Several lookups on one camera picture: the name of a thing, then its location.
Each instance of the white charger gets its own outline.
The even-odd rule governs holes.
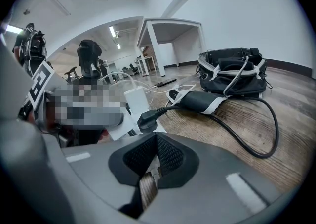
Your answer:
[[[124,92],[124,96],[133,114],[143,113],[148,111],[149,104],[143,87],[138,86],[135,89]]]

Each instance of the fluorescent light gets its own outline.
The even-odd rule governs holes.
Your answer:
[[[17,28],[17,27],[14,27],[14,26],[11,26],[11,25],[8,25],[8,27],[6,28],[6,31],[7,32],[14,32],[14,33],[20,33],[23,31],[23,29],[21,28]]]
[[[110,26],[109,29],[110,29],[110,32],[112,34],[112,37],[115,38],[117,35],[115,34],[113,26]]]

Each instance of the phone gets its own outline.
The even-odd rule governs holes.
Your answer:
[[[161,86],[164,86],[164,85],[166,85],[166,84],[175,82],[176,80],[177,80],[177,79],[175,79],[175,78],[171,78],[171,79],[165,80],[165,81],[163,81],[163,82],[157,83],[157,84],[155,84],[155,86],[156,86],[156,87],[161,87]]]

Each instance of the baseboard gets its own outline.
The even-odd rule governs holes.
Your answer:
[[[268,67],[279,68],[279,69],[290,71],[290,72],[300,74],[303,76],[312,77],[312,69],[302,66],[302,65],[294,64],[291,62],[285,62],[281,60],[272,60],[272,59],[267,59],[267,63],[268,63],[267,65]]]
[[[272,60],[272,59],[266,59],[267,63],[268,63],[268,67],[272,67],[272,68],[279,68],[279,69],[283,69],[286,71],[290,71],[296,74],[300,74],[303,76],[307,76],[307,77],[312,77],[312,69],[302,66],[302,65],[298,65],[295,63],[291,63],[291,62],[285,62],[285,61],[281,61],[281,60]],[[198,61],[197,60],[193,60],[193,61],[188,61],[188,62],[182,62],[179,63],[179,66],[189,66],[189,65],[197,65]],[[166,65],[164,66],[164,68],[172,68],[172,67],[176,67],[176,64],[172,64],[172,65]]]

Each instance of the floor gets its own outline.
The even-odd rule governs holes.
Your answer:
[[[167,68],[166,76],[151,71],[149,76],[134,76],[150,86],[168,78],[182,79],[195,73],[196,66]],[[309,170],[316,146],[316,81],[288,71],[268,68],[267,81],[273,89],[263,99],[274,109],[279,123],[279,146],[268,159],[257,159],[248,154],[221,126],[207,117],[182,111],[169,111],[159,120],[168,133],[178,134],[222,147],[265,174],[286,192],[299,185]],[[197,84],[198,78],[187,84]],[[168,90],[174,83],[155,88]],[[152,108],[165,106],[166,94],[155,93]],[[215,111],[251,147],[268,152],[274,139],[275,127],[269,110],[261,103],[226,101]]]

